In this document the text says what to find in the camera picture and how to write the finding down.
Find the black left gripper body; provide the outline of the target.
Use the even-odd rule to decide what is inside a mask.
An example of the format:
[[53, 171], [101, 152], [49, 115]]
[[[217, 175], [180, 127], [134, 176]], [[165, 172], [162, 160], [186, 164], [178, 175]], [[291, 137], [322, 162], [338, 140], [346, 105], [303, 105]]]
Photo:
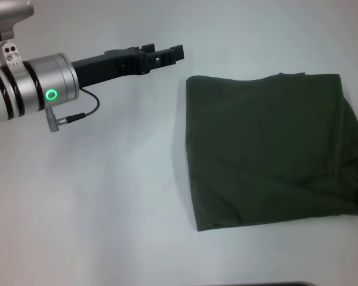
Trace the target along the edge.
[[104, 54], [72, 62], [79, 87], [102, 83], [123, 76], [145, 75], [150, 72], [147, 53], [138, 47], [114, 49]]

